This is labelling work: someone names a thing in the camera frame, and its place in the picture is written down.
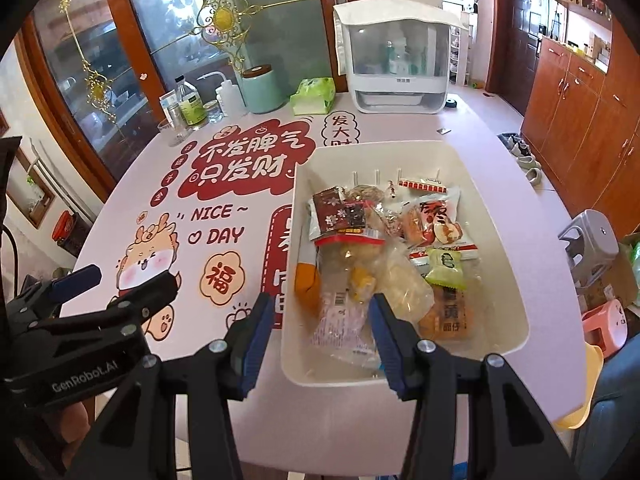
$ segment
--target gray stool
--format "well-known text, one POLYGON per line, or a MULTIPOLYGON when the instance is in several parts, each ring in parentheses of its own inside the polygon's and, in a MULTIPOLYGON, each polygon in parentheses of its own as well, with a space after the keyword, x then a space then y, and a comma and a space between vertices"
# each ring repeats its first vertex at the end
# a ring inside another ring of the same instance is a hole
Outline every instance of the gray stool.
POLYGON ((600 211, 586 209, 560 233, 574 279, 575 290, 583 294, 618 255, 618 242, 609 220, 600 211))

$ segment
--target gold door decoration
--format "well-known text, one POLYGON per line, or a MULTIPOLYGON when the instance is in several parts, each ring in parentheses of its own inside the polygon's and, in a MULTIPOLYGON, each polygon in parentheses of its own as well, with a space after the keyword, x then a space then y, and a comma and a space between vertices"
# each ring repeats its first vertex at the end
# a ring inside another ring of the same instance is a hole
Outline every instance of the gold door decoration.
POLYGON ((267 5, 252 5, 247 0, 203 0, 191 34, 229 54, 229 64, 238 73, 244 70, 240 49, 251 28, 252 16, 261 10, 306 0, 285 0, 267 5))
POLYGON ((97 70, 94 70, 91 63, 84 57, 78 37, 76 36, 76 31, 71 23, 71 17, 69 16, 70 5, 71 0, 60 0, 60 13, 66 16, 69 29, 71 30, 71 35, 76 42, 76 48, 78 49, 78 54, 80 54, 80 58, 82 60, 82 70, 85 74, 84 80, 86 81, 87 89, 87 103, 97 110, 100 110, 107 116, 108 120, 113 124, 116 124, 116 115, 110 111, 113 108, 113 104, 111 103, 111 83, 113 83, 113 79, 108 79, 97 70))

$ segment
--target teal canister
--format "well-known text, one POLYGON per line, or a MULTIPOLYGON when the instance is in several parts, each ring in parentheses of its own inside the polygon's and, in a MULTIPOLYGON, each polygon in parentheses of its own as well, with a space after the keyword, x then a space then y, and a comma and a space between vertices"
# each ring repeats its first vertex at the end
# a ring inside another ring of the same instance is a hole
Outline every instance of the teal canister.
POLYGON ((271 65, 258 65, 242 72, 242 97, 252 114, 271 112, 286 101, 271 65))

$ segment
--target pink tabletop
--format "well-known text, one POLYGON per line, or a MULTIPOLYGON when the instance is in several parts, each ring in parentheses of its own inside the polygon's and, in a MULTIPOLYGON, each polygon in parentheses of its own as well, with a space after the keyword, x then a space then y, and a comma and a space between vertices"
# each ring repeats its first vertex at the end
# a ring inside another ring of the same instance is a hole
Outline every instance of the pink tabletop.
MULTIPOLYGON (((296 117, 287 105, 271 114, 210 124, 174 148, 157 136, 104 205, 78 258, 76 268, 100 267, 101 284, 68 302, 63 314, 103 309, 114 296, 170 269, 179 275, 178 297, 145 327, 152 352, 162 359, 192 354, 224 336, 262 290, 278 295, 279 322, 280 291, 291 278, 286 258, 295 164, 319 146, 444 139, 459 151, 492 213, 532 330, 565 327, 558 338, 532 349, 536 360, 516 351, 509 361, 546 416, 572 412, 584 397, 584 343, 565 257, 517 165, 456 99, 458 108, 434 116, 361 114, 348 94, 340 94, 326 116, 296 117), (451 132, 441 136, 438 128, 451 132), (490 162, 479 151, 484 145, 490 162), (487 164, 496 174, 486 171, 487 164), (491 192, 504 178, 517 181, 509 201, 491 192), (549 362, 558 367, 550 376, 549 362), (567 372, 575 364, 576 370, 567 372)), ((290 383, 280 368, 280 330, 274 330, 256 389, 230 409, 246 462, 373 475, 400 471, 414 403, 400 402, 386 384, 303 388, 290 383)), ((459 414, 458 439, 464 442, 466 409, 459 414)), ((179 399, 176 430, 183 440, 186 420, 186 402, 179 399)), ((463 446, 456 449, 457 461, 466 458, 463 446)))

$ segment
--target plastic stool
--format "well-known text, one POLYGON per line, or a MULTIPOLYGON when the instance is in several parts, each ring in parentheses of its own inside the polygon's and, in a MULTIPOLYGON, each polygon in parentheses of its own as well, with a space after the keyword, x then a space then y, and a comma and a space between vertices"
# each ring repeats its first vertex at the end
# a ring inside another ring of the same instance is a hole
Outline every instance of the plastic stool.
POLYGON ((618 255, 618 242, 609 220, 594 209, 586 209, 571 220, 558 238, 568 242, 565 250, 578 294, 583 294, 618 255))
POLYGON ((615 354, 626 342, 626 319, 618 300, 607 301, 582 314, 582 330, 585 334, 596 330, 593 342, 602 350, 605 358, 615 354))

